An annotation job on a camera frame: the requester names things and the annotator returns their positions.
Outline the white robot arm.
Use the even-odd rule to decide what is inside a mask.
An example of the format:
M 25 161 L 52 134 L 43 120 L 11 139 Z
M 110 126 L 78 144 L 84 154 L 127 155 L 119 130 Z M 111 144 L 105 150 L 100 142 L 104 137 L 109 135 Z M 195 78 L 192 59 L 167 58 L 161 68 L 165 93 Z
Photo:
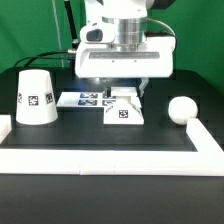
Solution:
M 80 31 L 75 73 L 80 78 L 139 78 L 143 94 L 151 78 L 173 73 L 176 36 L 149 32 L 149 9 L 175 0 L 84 0 L 86 25 Z

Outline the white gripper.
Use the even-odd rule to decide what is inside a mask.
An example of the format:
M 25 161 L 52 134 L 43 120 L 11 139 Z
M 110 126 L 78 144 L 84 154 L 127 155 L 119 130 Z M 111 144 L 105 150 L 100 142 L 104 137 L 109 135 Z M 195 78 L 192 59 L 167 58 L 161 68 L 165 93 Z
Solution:
M 116 51 L 107 44 L 81 43 L 76 53 L 75 73 L 80 78 L 142 78 L 139 96 L 143 97 L 149 78 L 172 74 L 175 47 L 173 36 L 148 37 L 135 51 Z M 109 79 L 103 84 L 110 98 Z

